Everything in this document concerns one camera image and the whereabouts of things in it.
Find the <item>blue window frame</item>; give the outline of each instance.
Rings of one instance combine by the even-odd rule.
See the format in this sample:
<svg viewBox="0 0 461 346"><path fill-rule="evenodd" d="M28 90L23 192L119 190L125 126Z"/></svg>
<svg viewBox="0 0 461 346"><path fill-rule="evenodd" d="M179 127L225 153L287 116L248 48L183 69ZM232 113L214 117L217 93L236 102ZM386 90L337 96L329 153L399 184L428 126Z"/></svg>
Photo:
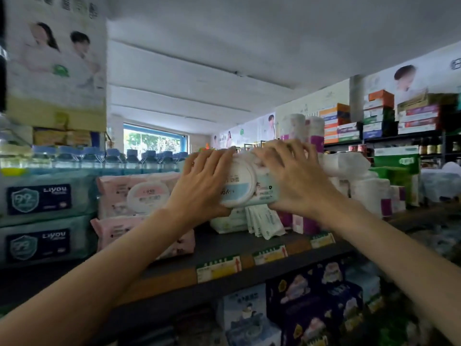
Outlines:
<svg viewBox="0 0 461 346"><path fill-rule="evenodd" d="M147 127L123 124L124 152L127 149L137 149L141 154L146 150L160 153L171 150L174 153L187 152L187 136L170 133Z"/></svg>

